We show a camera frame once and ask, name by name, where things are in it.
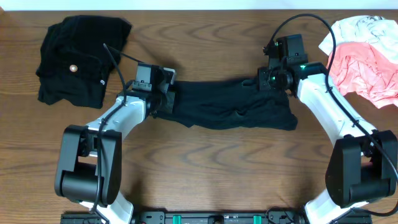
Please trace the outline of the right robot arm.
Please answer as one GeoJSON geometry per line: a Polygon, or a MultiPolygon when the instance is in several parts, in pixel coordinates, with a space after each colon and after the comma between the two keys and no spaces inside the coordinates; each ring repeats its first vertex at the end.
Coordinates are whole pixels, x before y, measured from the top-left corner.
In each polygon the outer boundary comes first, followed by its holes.
{"type": "Polygon", "coordinates": [[[258,69],[257,80],[260,90],[291,91],[315,115],[332,143],[326,188],[304,206],[307,223],[350,223],[397,213],[396,207],[384,213],[364,208],[396,192],[397,138],[363,119],[334,88],[322,63],[276,60],[258,69]]]}

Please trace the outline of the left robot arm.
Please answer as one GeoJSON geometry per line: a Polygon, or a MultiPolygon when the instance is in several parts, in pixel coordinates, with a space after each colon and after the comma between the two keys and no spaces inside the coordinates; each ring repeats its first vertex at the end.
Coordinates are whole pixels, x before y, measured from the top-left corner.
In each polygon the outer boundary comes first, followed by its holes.
{"type": "Polygon", "coordinates": [[[131,223],[134,206],[120,191],[122,143],[150,114],[171,112],[174,91],[132,87],[96,120],[63,132],[54,189],[89,208],[98,223],[131,223]]]}

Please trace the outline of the folded black pants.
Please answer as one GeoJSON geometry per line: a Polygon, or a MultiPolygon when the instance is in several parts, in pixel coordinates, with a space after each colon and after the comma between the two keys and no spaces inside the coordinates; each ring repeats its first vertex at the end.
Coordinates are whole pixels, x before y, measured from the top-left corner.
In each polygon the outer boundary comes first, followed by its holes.
{"type": "Polygon", "coordinates": [[[79,15],[48,28],[36,71],[38,100],[52,105],[67,100],[100,109],[109,75],[132,29],[118,17],[79,15]]]}

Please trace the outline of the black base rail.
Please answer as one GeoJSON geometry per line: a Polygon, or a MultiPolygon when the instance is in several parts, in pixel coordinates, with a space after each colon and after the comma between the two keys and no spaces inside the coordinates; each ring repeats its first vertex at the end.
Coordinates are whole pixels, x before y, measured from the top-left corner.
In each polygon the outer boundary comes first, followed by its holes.
{"type": "MultiPolygon", "coordinates": [[[[100,217],[89,213],[64,213],[61,224],[94,224],[100,217]]],[[[308,224],[303,213],[293,210],[269,210],[265,213],[169,213],[160,211],[142,212],[132,217],[131,224],[308,224]]],[[[352,213],[334,223],[372,224],[370,215],[352,213]]]]}

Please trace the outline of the coral pink t-shirt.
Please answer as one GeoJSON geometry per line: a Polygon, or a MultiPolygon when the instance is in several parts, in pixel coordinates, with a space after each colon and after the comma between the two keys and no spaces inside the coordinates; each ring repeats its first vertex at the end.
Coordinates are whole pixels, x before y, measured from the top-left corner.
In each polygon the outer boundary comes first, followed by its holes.
{"type": "Polygon", "coordinates": [[[397,105],[397,64],[368,43],[338,45],[328,64],[333,83],[342,95],[355,92],[378,109],[397,105]]]}

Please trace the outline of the white printed t-shirt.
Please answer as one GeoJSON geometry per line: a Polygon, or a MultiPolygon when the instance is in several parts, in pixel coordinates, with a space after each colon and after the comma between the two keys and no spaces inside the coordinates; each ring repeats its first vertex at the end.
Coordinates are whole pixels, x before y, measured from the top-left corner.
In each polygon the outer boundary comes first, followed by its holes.
{"type": "Polygon", "coordinates": [[[354,16],[332,26],[336,44],[364,42],[397,64],[397,22],[382,16],[354,16]]]}

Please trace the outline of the black t-shirt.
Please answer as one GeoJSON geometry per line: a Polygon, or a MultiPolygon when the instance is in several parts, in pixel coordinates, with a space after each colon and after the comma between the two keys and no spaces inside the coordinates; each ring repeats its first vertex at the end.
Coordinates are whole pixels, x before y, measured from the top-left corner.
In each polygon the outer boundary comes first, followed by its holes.
{"type": "Polygon", "coordinates": [[[177,81],[171,113],[157,111],[154,118],[178,122],[188,128],[274,128],[295,130],[298,124],[284,91],[260,91],[253,79],[220,82],[177,81]]]}

